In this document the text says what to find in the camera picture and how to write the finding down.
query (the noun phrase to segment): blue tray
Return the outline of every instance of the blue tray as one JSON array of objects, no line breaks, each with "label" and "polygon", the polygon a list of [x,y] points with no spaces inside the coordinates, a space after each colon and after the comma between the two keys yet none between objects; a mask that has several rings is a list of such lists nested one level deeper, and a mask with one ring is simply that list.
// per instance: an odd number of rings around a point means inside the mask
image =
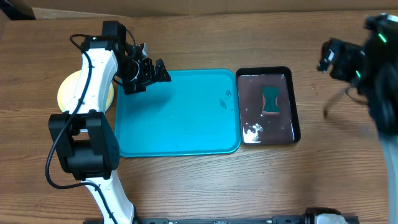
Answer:
[{"label": "blue tray", "polygon": [[125,95],[115,135],[124,157],[226,154],[241,143],[235,75],[225,69],[169,71],[172,81]]}]

